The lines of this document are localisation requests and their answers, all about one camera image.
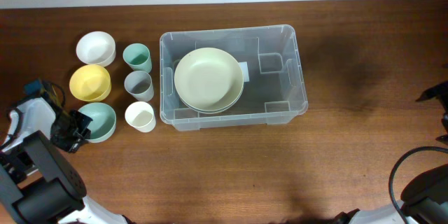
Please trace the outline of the mint green small bowl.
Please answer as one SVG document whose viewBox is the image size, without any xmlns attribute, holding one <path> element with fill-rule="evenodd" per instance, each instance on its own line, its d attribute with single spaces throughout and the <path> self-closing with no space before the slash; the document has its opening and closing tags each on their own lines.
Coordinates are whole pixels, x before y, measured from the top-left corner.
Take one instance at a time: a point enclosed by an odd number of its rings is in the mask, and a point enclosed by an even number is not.
<svg viewBox="0 0 448 224">
<path fill-rule="evenodd" d="M 92 119 L 88 125 L 90 136 L 87 141 L 90 143 L 101 143 L 109 139 L 116 130 L 116 112 L 108 104 L 95 102 L 82 106 L 78 110 L 85 116 Z"/>
</svg>

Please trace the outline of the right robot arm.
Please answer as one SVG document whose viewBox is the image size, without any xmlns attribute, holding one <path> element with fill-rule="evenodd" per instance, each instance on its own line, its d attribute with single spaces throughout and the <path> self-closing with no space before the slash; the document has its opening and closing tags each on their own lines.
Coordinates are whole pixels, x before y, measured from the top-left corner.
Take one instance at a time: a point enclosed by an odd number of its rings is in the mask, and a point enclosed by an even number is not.
<svg viewBox="0 0 448 224">
<path fill-rule="evenodd" d="M 447 153 L 446 147 L 422 146 L 403 154 L 394 164 L 388 178 L 391 203 L 371 211 L 355 209 L 339 213 L 332 223 L 388 224 L 388 223 L 446 223 L 447 222 L 447 165 L 429 169 L 412 179 L 403 189 L 400 200 L 394 195 L 393 182 L 399 166 L 419 152 Z"/>
</svg>

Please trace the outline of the beige plate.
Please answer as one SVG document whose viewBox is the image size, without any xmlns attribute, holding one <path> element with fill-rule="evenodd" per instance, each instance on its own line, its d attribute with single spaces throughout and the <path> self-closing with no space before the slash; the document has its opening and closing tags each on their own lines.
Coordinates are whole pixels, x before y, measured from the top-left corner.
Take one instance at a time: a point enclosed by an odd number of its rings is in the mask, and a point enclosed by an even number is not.
<svg viewBox="0 0 448 224">
<path fill-rule="evenodd" d="M 187 53 L 174 72 L 180 98 L 194 108 L 212 111 L 231 104 L 244 89 L 238 61 L 217 48 L 199 48 Z"/>
<path fill-rule="evenodd" d="M 179 97 L 179 99 L 180 99 L 180 100 L 181 100 L 181 101 L 182 101 L 182 102 L 183 102 L 189 109 L 192 109 L 192 110 L 197 111 L 197 112 L 199 112 L 199 113 L 215 114 L 215 113 L 221 113 L 221 112 L 224 112 L 224 111 L 230 109 L 233 105 L 235 105 L 235 104 L 237 103 L 237 101 L 239 100 L 239 98 L 241 97 L 243 91 L 244 91 L 244 89 L 241 90 L 241 92 L 239 93 L 239 95 L 237 96 L 237 98 L 236 98 L 231 104 L 229 104 L 229 105 L 227 105 L 227 106 L 225 106 L 225 107 L 223 107 L 223 108 L 216 109 L 216 110 L 212 110 L 212 111 L 207 111 L 207 110 L 201 110 L 201 109 L 198 109 L 198 108 L 194 108 L 193 106 L 190 106 L 190 105 L 188 105 L 185 101 L 183 101 L 182 98 Z"/>
</svg>

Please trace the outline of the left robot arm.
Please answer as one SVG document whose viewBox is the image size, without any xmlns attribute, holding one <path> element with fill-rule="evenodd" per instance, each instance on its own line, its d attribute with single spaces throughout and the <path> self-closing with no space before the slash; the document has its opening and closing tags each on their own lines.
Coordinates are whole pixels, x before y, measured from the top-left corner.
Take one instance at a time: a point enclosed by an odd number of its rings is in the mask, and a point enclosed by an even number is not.
<svg viewBox="0 0 448 224">
<path fill-rule="evenodd" d="M 37 78 L 10 106 L 10 127 L 1 145 L 1 203 L 16 223 L 122 223 L 87 194 L 79 173 L 61 154 L 88 142 L 92 119 L 64 110 L 62 88 Z"/>
</svg>

